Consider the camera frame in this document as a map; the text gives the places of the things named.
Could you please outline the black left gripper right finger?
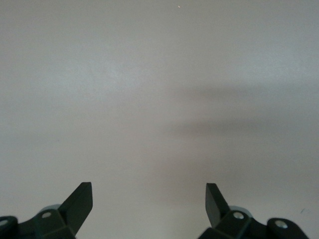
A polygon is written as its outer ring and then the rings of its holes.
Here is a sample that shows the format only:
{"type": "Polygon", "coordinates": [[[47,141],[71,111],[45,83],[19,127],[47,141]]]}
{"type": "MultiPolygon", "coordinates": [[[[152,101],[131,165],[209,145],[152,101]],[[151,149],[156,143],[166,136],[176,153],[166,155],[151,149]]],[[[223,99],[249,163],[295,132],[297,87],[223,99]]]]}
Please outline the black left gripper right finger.
{"type": "Polygon", "coordinates": [[[271,218],[264,225],[246,209],[227,204],[215,183],[207,183],[205,209],[211,227],[200,239],[307,239],[308,236],[294,222],[271,218]]]}

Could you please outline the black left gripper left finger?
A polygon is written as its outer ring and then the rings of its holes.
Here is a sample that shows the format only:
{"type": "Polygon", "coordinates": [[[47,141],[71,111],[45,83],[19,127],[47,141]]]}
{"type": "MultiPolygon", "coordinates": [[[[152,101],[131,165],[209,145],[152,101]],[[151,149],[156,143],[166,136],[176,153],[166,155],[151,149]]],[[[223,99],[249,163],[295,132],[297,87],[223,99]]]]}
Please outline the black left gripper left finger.
{"type": "Polygon", "coordinates": [[[61,204],[43,208],[19,223],[14,216],[1,216],[2,239],[74,239],[93,208],[92,183],[82,182],[61,204]]]}

